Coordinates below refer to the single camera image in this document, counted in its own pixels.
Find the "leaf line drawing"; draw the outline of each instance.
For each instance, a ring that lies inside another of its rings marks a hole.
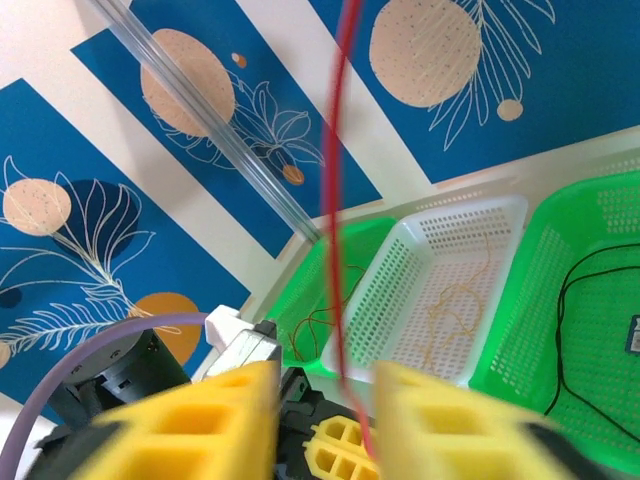
[[[281,110],[268,81],[251,88],[235,73],[228,70],[227,73],[236,92],[235,111],[229,125],[259,159],[294,184],[304,181],[303,176],[298,178],[302,175],[299,164],[324,166],[322,153],[306,139],[311,131],[309,112]],[[208,137],[185,134],[163,120],[150,105],[149,108],[167,138],[191,158],[223,170],[235,170]]]
[[[512,24],[517,26],[516,32],[510,32],[496,12],[492,0],[458,0],[457,4],[463,8],[473,19],[480,32],[482,46],[480,60],[468,84],[455,96],[429,107],[428,111],[435,110],[435,115],[429,125],[432,131],[439,124],[448,121],[445,135],[444,150],[448,150],[456,140],[472,111],[480,126],[484,126],[489,118],[489,105],[495,101],[495,105],[505,105],[505,101],[522,102],[523,76],[531,78],[531,66],[527,60],[525,50],[528,48],[538,55],[542,54],[540,41],[533,28],[526,19],[526,14],[513,0],[495,0],[502,7],[502,15],[508,15]],[[526,6],[542,13],[552,24],[555,24],[556,15],[550,0],[523,0]],[[451,53],[459,45],[453,45]]]
[[[122,306],[114,300],[87,301],[90,308],[79,303],[51,303],[49,310],[35,310],[32,316],[17,319],[7,333],[0,333],[0,342],[10,348],[11,356],[38,344],[40,350],[68,350],[124,318],[120,316]]]
[[[0,224],[49,238],[54,246],[50,242],[38,247],[0,246],[4,258],[17,257],[0,272],[0,296],[14,289],[71,285],[82,291],[86,302],[53,302],[49,309],[17,319],[8,332],[0,333],[0,345],[8,345],[11,356],[37,344],[41,350],[66,350],[116,321],[150,315],[131,302],[119,278],[121,269],[142,255],[156,235],[137,228],[142,202],[135,191],[109,184],[108,192],[106,184],[94,179],[84,185],[81,195],[77,184],[62,172],[53,181],[28,177],[11,155],[3,162],[2,173]],[[17,180],[10,182],[10,177]],[[78,228],[72,228],[72,221]],[[176,327],[162,330],[181,333]]]
[[[17,175],[22,180],[29,180],[22,171],[18,169],[11,156],[8,156],[3,165],[4,189],[0,189],[0,193],[7,195],[9,189],[8,177],[10,173]],[[0,295],[7,293],[14,288],[28,287],[32,285],[42,284],[69,284],[79,286],[89,298],[104,299],[117,298],[125,302],[130,309],[135,309],[135,305],[131,303],[124,293],[122,282],[116,277],[116,273],[125,265],[133,261],[141,255],[149,246],[151,239],[155,236],[155,232],[147,230],[137,230],[135,225],[138,222],[142,205],[140,197],[136,192],[126,185],[118,185],[118,194],[115,204],[108,208],[107,193],[103,184],[98,180],[93,180],[91,189],[87,198],[82,201],[80,195],[76,191],[73,183],[62,173],[55,175],[54,185],[64,187],[70,191],[72,211],[79,212],[79,216],[83,223],[83,236],[75,233],[65,221],[57,231],[47,232],[46,236],[52,238],[58,245],[62,247],[62,252],[52,248],[34,248],[34,247],[0,247],[2,252],[17,252],[22,254],[22,258],[17,261],[0,277]],[[36,184],[39,193],[52,203],[59,210],[60,215],[60,198],[53,196],[51,192],[43,189]],[[100,213],[98,218],[93,220],[95,225],[90,228],[90,205],[92,202],[98,202],[100,205]],[[21,217],[17,219],[24,224],[31,224],[34,228],[38,228],[38,222],[34,215],[25,205],[21,205],[14,201],[16,208],[21,212]],[[105,228],[106,225],[115,222],[115,226]],[[7,219],[0,217],[0,223],[16,226],[16,219]],[[132,248],[132,252],[121,255],[119,261],[114,261],[114,253],[116,249],[130,239],[141,238],[142,242],[136,248]],[[40,268],[33,267],[34,262],[42,262]],[[82,274],[81,279],[75,276],[69,278],[48,278],[47,272],[52,271],[50,264],[47,262],[59,261],[72,266],[77,272]],[[25,266],[29,266],[34,270],[43,272],[42,278],[35,280],[25,280],[12,282],[12,277],[17,276],[20,270]]]

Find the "white plastic bracket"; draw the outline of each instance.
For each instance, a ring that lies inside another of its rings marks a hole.
[[[207,343],[221,353],[241,331],[252,330],[253,324],[242,320],[238,310],[220,305],[207,316],[204,328]]]

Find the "orange circle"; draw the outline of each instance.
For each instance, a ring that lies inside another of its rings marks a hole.
[[[291,185],[302,185],[304,183],[304,173],[295,165],[285,165],[282,169],[282,174]]]
[[[11,347],[5,342],[0,342],[0,368],[4,367],[11,358]]]
[[[179,293],[152,293],[136,302],[136,307],[150,315],[162,315],[167,313],[196,313],[198,307],[184,295]],[[200,325],[169,326],[170,329],[155,329],[162,342],[167,346],[180,365],[184,365],[193,355],[198,343],[202,327]]]

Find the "label sticker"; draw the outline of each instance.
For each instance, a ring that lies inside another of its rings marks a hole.
[[[640,355],[640,315],[634,315],[631,318],[626,350],[629,353]]]

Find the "yellow foam pad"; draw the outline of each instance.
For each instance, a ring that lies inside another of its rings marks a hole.
[[[94,423],[123,422],[73,480],[271,480],[278,368],[257,362],[141,402]]]
[[[375,373],[378,465],[385,480],[569,480],[526,434],[539,415],[395,363]]]

